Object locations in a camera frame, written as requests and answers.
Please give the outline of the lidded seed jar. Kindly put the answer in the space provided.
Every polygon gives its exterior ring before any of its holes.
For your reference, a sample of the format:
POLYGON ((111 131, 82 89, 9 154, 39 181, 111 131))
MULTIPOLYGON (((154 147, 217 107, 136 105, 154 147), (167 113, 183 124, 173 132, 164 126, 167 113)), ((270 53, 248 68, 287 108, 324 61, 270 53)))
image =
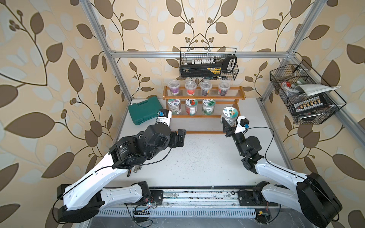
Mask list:
POLYGON ((222 123, 222 120, 224 119, 230 126, 234 126, 238 116, 238 110, 232 106, 228 106, 222 110, 220 120, 222 123))

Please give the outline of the green lid seed jar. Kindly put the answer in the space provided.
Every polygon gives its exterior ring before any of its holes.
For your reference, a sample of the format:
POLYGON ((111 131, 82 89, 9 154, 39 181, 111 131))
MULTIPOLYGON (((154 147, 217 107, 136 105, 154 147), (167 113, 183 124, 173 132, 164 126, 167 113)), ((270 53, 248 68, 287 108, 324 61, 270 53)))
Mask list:
POLYGON ((215 100, 214 99, 204 99, 202 101, 202 112, 206 116, 211 116, 214 113, 215 108, 215 100))

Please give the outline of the flower lid seed jar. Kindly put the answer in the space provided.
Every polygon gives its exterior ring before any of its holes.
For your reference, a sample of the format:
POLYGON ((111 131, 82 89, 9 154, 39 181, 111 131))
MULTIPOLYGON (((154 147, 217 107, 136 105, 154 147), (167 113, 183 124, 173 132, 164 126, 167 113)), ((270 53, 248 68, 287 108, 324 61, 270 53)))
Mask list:
POLYGON ((173 115, 179 115, 181 113, 180 99, 168 99, 167 105, 173 115))

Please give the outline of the tomato lid seed jar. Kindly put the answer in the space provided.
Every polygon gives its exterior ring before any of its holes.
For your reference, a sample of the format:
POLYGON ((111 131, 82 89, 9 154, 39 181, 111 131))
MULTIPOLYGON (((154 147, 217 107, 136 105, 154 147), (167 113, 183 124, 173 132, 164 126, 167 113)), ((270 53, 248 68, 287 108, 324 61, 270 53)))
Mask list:
POLYGON ((197 99, 186 99, 185 109, 189 116, 194 116, 197 113, 198 100, 197 99))

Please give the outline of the small clear seed cup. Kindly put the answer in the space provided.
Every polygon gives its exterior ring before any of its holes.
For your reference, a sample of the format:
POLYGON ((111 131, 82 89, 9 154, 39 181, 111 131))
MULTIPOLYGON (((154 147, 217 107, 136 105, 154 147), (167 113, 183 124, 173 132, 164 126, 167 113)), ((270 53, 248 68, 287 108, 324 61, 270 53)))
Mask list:
POLYGON ((200 84, 201 95, 208 96, 212 88, 213 88, 213 86, 212 86, 211 82, 209 82, 209 81, 202 82, 200 84))

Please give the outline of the purple label seed cup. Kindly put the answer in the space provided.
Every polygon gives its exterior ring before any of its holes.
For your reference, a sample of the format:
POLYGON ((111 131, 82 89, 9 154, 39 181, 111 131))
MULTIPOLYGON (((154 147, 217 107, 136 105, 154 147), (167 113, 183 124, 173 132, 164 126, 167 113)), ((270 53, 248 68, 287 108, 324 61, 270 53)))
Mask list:
POLYGON ((179 81, 177 80, 172 80, 168 83, 168 87, 169 87, 169 90, 170 90, 170 93, 172 95, 177 95, 179 94, 179 90, 180 90, 180 83, 179 81))

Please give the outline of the red label seed cup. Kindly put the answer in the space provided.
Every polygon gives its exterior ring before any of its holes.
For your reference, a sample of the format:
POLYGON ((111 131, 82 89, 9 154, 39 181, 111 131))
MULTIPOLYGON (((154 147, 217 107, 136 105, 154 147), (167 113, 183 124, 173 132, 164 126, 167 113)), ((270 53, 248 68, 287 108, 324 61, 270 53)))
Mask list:
POLYGON ((185 83, 186 94, 188 96, 194 96, 197 88, 197 84, 194 81, 188 81, 185 83))

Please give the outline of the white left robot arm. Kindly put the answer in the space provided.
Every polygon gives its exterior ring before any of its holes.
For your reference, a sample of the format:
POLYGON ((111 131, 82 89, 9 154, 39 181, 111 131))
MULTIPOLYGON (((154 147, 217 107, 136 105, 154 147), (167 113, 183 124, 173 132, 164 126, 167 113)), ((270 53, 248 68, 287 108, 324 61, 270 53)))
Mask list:
POLYGON ((171 131, 166 123, 155 123, 133 136, 119 139, 103 159, 77 182, 57 188, 57 200, 63 206, 51 210, 58 224, 81 223, 100 210, 120 204, 147 204, 152 196, 147 182, 129 187, 107 188, 116 177, 132 168, 147 166, 149 160, 166 148, 183 147, 186 130, 171 131))

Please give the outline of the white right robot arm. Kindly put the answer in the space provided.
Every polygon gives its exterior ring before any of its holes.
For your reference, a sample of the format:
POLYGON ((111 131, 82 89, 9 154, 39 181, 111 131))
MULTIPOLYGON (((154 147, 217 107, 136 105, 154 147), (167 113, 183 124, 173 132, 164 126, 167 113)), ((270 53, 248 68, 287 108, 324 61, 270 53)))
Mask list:
POLYGON ((236 126, 231 126, 221 118, 222 131, 231 137, 236 145, 242 164, 246 170, 274 180, 279 186, 262 181, 252 189, 252 201, 256 205, 276 203, 302 213, 318 228, 325 228, 339 220, 343 209, 339 199, 326 181, 317 173, 299 173, 279 166, 260 155, 260 141, 255 136, 245 137, 249 121, 239 117, 236 126))

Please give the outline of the wooden three-tier shelf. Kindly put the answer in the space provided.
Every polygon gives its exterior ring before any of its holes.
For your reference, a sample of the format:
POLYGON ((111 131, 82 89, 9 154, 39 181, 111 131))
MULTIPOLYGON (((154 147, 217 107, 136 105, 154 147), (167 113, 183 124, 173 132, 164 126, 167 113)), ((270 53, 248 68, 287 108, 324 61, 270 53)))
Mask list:
POLYGON ((233 107, 237 113, 239 101, 245 100, 246 95, 242 86, 233 86, 228 89, 225 96, 221 96, 219 88, 214 86, 207 96, 202 95, 202 90, 197 88, 195 94, 190 96, 184 86, 173 95, 170 88, 163 89, 163 100, 166 108, 180 107, 181 111, 173 111, 175 120, 171 126, 181 126, 189 134, 219 135, 222 133, 220 118, 224 108, 233 107))

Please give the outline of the green plastic tool case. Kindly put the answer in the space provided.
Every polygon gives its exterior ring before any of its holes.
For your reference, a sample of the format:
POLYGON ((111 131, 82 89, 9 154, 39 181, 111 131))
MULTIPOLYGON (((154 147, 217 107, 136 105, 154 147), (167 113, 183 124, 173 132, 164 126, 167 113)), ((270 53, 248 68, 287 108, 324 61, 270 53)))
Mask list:
POLYGON ((148 98, 145 101, 132 104, 128 107, 132 122, 140 125, 150 119, 156 118, 158 112, 162 109, 162 105, 157 97, 148 98))

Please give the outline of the metal tee pipe fitting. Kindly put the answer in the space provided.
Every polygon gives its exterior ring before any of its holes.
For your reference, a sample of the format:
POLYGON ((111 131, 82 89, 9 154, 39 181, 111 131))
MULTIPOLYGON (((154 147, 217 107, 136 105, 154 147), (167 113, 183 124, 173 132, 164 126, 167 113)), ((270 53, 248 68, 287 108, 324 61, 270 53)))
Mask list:
POLYGON ((139 170, 141 170, 142 169, 142 167, 141 166, 136 166, 135 168, 134 168, 134 173, 137 173, 139 170))

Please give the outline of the box of small bottles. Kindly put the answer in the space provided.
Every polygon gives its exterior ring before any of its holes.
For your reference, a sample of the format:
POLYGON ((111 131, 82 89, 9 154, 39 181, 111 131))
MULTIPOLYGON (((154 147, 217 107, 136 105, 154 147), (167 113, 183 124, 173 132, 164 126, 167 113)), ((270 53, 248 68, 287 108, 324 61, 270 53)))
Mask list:
POLYGON ((304 113, 318 110, 321 108, 326 108, 328 106, 330 106, 330 104, 326 101, 326 99, 322 95, 320 95, 320 96, 310 98, 305 101, 301 101, 299 103, 293 104, 292 112, 293 112, 293 114, 304 114, 304 113))

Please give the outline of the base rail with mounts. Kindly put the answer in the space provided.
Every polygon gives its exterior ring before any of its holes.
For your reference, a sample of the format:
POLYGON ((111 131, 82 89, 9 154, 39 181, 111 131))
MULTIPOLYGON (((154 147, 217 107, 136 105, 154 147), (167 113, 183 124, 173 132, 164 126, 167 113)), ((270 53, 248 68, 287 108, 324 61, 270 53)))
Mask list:
POLYGON ((101 210, 98 217, 130 219, 159 218, 243 218, 253 219, 259 212, 293 212, 273 202, 255 203, 252 186, 152 187, 152 197, 144 206, 117 205, 101 210))

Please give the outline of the aluminium frame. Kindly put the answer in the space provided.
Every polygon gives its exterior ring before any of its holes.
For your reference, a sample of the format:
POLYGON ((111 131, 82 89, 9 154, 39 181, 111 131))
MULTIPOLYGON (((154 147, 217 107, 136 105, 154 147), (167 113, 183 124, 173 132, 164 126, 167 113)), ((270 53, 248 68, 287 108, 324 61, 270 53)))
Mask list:
MULTIPOLYGON (((128 51, 115 51, 112 50, 104 36, 103 29, 97 19, 97 16, 93 10, 93 6, 90 1, 80 1, 80 4, 87 16, 89 22, 91 23, 91 27, 96 33, 96 37, 103 49, 106 53, 106 58, 111 65, 112 72, 115 73, 117 83, 121 86, 122 90, 126 92, 126 99, 128 102, 132 101, 132 96, 128 90, 128 87, 122 77, 121 70, 117 64, 116 58, 165 58, 165 59, 176 59, 179 58, 179 61, 182 62, 185 56, 197 57, 201 55, 203 57, 207 57, 209 55, 219 56, 223 54, 228 54, 228 52, 211 52, 209 49, 203 51, 202 47, 198 48, 197 52, 194 51, 185 51, 181 52, 167 52, 167 51, 152 51, 152 52, 128 52, 128 51)), ((248 51, 231 51, 231 54, 235 54, 235 56, 239 59, 282 59, 281 65, 284 65, 286 62, 291 61, 297 65, 303 65, 302 62, 298 60, 295 56, 294 51, 297 50, 304 39, 304 35, 309 31, 310 26, 313 25, 315 19, 320 15, 324 6, 326 6, 327 1, 315 1, 314 5, 309 11, 309 14, 305 18, 301 28, 297 33, 297 36, 294 38, 291 46, 287 51, 284 52, 248 52, 248 51)), ((365 129, 344 110, 339 110, 335 113, 337 119, 342 123, 342 125, 348 129, 348 131, 354 136, 360 139, 365 137, 365 129)))

